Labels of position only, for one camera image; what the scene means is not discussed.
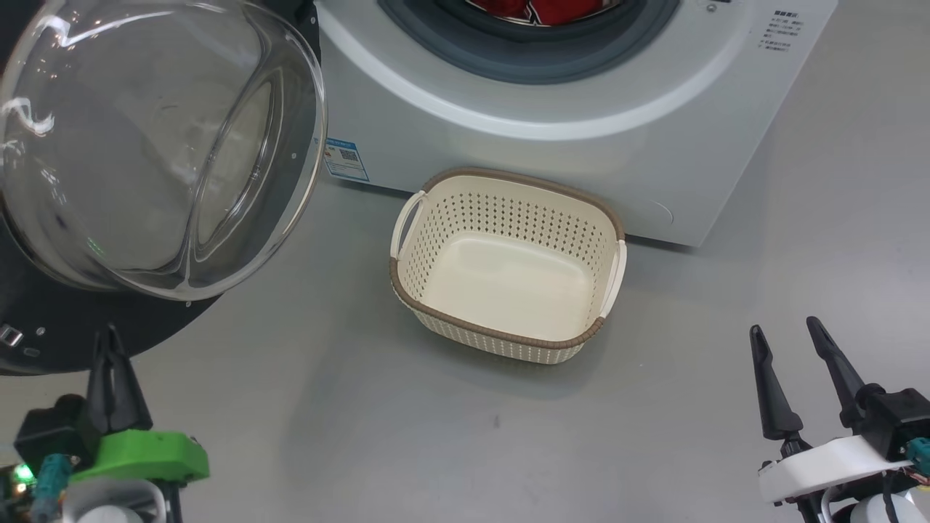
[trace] green led light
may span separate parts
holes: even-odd
[[[26,466],[26,463],[18,465],[13,469],[13,474],[16,476],[16,479],[22,483],[27,483],[33,480],[33,471],[29,470],[29,467]]]

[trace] basket rim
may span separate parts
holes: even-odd
[[[514,183],[520,183],[522,185],[529,185],[531,187],[537,187],[539,189],[544,189],[546,191],[551,191],[557,194],[563,194],[577,200],[581,200],[585,203],[591,204],[601,210],[611,223],[614,225],[614,229],[617,232],[617,240],[625,239],[623,232],[623,224],[620,221],[617,213],[614,212],[606,203],[602,200],[596,198],[595,196],[579,191],[572,187],[567,187],[561,183],[555,183],[554,181],[540,180],[539,178],[533,178],[531,176],[526,176],[524,174],[516,174],[512,172],[505,172],[500,170],[488,169],[488,168],[454,168],[448,171],[442,172],[430,178],[423,185],[423,192],[429,193],[430,189],[438,185],[441,181],[448,180],[450,178],[455,178],[458,176],[476,176],[480,178],[491,178],[496,180],[503,181],[512,181]],[[498,338],[504,342],[511,343],[520,343],[521,345],[527,345],[532,347],[537,347],[540,349],[548,350],[565,350],[578,345],[583,344],[590,340],[594,334],[604,325],[604,318],[598,316],[594,318],[594,321],[591,325],[578,336],[571,338],[569,340],[563,340],[560,342],[553,342],[549,340],[541,340],[539,338],[530,338],[527,336],[518,336],[516,334],[510,334],[509,332],[504,332],[502,330],[490,329],[483,327],[476,323],[470,321],[465,321],[461,318],[448,315],[442,311],[433,309],[430,306],[425,305],[422,302],[419,302],[410,296],[410,294],[404,288],[404,285],[401,283],[400,271],[398,269],[398,261],[396,258],[391,256],[391,285],[394,287],[394,292],[397,293],[398,298],[401,299],[407,306],[417,311],[422,312],[425,315],[430,315],[436,319],[445,321],[446,323],[452,324],[453,326],[459,329],[466,329],[477,334],[484,336],[490,336],[492,338]]]

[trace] washing machine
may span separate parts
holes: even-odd
[[[466,0],[318,1],[329,173],[412,192],[503,169],[700,245],[837,1],[606,4],[544,26]]]

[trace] teal cable connector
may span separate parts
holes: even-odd
[[[68,486],[72,472],[71,458],[64,454],[49,454],[42,461],[29,511],[33,523],[49,523],[58,516],[59,497]]]
[[[907,457],[917,472],[930,476],[930,438],[915,437],[908,442]]]

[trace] plastic basket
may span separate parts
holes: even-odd
[[[423,325],[544,364],[566,361],[601,328],[626,261],[623,227],[606,204],[480,168],[428,181],[391,241],[394,291]]]

